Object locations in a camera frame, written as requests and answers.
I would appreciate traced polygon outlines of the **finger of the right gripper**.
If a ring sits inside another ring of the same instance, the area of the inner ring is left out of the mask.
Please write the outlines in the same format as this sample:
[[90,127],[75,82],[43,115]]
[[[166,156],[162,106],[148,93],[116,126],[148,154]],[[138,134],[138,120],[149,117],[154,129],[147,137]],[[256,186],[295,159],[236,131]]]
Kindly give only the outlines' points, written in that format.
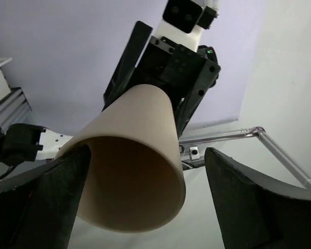
[[130,78],[135,70],[135,64],[148,41],[151,31],[152,27],[142,21],[137,21],[135,23],[119,63],[103,94],[103,110],[125,93]]

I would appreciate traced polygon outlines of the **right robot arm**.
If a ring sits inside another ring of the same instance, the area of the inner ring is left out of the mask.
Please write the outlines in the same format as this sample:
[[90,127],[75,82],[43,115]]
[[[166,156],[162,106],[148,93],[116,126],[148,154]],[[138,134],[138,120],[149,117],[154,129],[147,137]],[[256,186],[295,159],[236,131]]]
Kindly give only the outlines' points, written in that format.
[[[125,50],[103,95],[109,106],[131,87],[154,85],[169,96],[176,131],[182,135],[205,93],[212,88],[221,70],[213,47],[188,49],[166,36],[151,35],[151,27],[136,22]],[[45,142],[49,129],[32,124],[12,124],[7,131],[0,125],[0,162],[13,171],[19,164],[36,161],[54,145],[59,150],[63,137]]]

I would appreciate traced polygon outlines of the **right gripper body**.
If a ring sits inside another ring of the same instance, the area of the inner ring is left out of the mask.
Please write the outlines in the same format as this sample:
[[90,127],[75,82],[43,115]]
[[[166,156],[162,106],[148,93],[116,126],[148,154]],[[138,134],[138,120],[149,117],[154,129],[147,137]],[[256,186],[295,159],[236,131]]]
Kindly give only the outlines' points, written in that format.
[[153,85],[168,95],[181,136],[220,70],[213,47],[199,45],[192,51],[166,37],[151,37],[134,71],[134,84]]

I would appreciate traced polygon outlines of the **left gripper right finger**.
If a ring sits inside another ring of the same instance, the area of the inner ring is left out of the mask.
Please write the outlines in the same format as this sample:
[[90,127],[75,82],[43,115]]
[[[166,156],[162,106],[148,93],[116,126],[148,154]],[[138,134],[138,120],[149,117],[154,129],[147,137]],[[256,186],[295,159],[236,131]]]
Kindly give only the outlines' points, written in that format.
[[311,248],[311,190],[205,150],[207,179],[225,248]]

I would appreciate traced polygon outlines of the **beige plastic cup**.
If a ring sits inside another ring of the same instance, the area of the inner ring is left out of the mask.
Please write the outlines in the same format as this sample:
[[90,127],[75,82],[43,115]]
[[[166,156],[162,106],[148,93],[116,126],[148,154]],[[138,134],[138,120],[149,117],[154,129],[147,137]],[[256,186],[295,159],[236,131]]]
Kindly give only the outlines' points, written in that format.
[[111,231],[145,232],[178,215],[186,185],[172,104],[163,90],[132,87],[56,156],[83,145],[91,158],[79,218]]

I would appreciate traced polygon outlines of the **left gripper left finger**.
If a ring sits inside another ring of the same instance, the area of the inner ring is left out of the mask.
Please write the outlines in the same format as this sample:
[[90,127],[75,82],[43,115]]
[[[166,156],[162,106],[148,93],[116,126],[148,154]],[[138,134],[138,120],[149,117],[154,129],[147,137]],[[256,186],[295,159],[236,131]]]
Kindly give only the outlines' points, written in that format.
[[90,158],[83,145],[0,181],[0,248],[67,248]]

